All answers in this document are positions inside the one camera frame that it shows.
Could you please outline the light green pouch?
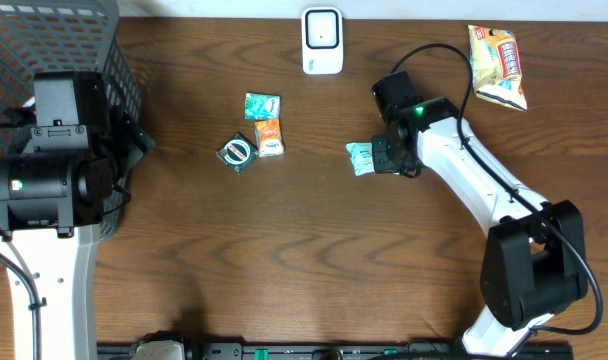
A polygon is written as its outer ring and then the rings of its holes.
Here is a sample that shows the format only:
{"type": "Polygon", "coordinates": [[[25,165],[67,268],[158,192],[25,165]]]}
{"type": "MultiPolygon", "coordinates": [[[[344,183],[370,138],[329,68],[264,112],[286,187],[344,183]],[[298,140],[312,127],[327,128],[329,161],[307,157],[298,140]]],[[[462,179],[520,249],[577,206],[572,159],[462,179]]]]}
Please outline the light green pouch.
{"type": "Polygon", "coordinates": [[[354,174],[361,176],[374,173],[372,144],[369,142],[353,142],[346,144],[346,150],[350,155],[354,174]]]}

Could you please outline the orange tissue packet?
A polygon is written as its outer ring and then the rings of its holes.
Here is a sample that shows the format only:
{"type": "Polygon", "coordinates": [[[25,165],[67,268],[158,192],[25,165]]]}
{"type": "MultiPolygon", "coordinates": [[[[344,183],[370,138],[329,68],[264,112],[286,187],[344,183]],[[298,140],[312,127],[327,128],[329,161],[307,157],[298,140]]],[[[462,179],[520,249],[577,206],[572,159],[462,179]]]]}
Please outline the orange tissue packet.
{"type": "Polygon", "coordinates": [[[278,118],[256,121],[255,134],[260,157],[280,156],[284,153],[280,120],[278,118]]]}

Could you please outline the yellow snack chip bag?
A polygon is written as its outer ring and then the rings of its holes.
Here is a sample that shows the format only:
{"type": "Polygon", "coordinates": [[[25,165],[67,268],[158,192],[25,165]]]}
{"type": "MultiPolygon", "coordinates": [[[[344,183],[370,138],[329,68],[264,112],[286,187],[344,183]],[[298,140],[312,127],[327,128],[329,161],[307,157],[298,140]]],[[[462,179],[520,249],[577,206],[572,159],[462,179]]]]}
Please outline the yellow snack chip bag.
{"type": "Polygon", "coordinates": [[[468,26],[473,91],[486,101],[526,112],[522,66],[514,34],[507,30],[468,26]]]}

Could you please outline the teal tissue packet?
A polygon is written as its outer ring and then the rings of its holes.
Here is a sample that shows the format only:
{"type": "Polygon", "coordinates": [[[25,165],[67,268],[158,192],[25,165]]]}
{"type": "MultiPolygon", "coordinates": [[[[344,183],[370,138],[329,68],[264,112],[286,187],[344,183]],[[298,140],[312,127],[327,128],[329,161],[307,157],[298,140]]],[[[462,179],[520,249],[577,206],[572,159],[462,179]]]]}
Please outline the teal tissue packet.
{"type": "Polygon", "coordinates": [[[263,121],[277,119],[281,111],[279,95],[247,93],[245,97],[245,119],[263,121]]]}

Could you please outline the dark green balm box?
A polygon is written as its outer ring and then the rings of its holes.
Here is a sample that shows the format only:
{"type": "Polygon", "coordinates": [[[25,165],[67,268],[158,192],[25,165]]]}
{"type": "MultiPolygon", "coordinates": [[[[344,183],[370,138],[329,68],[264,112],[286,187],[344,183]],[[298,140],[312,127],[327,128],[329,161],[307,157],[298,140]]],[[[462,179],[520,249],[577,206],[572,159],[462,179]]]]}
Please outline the dark green balm box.
{"type": "Polygon", "coordinates": [[[216,155],[238,175],[244,173],[259,158],[256,146],[240,132],[235,133],[216,155]]]}

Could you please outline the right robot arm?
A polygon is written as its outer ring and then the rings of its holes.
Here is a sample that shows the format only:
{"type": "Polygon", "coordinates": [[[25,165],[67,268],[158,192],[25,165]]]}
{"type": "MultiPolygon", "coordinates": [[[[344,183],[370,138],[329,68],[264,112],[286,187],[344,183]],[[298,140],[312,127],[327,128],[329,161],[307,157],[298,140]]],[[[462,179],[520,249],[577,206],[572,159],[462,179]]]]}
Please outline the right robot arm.
{"type": "Polygon", "coordinates": [[[372,92],[387,134],[372,140],[378,174],[435,172],[487,238],[480,275],[485,306],[465,331],[469,354],[510,356],[555,315],[584,298],[584,226],[570,201],[556,204],[513,176],[446,97],[425,100],[406,72],[372,92]]]}

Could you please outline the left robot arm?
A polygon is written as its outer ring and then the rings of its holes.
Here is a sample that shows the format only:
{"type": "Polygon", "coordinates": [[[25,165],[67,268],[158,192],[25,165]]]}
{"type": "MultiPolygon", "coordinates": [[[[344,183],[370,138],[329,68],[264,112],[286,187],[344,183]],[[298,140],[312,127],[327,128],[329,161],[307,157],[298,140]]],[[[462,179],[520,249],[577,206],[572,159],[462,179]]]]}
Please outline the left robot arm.
{"type": "Polygon", "coordinates": [[[0,263],[13,289],[18,359],[95,359],[94,279],[102,225],[131,200],[125,178],[154,144],[114,76],[38,73],[34,102],[6,127],[27,143],[0,158],[0,263]]]}

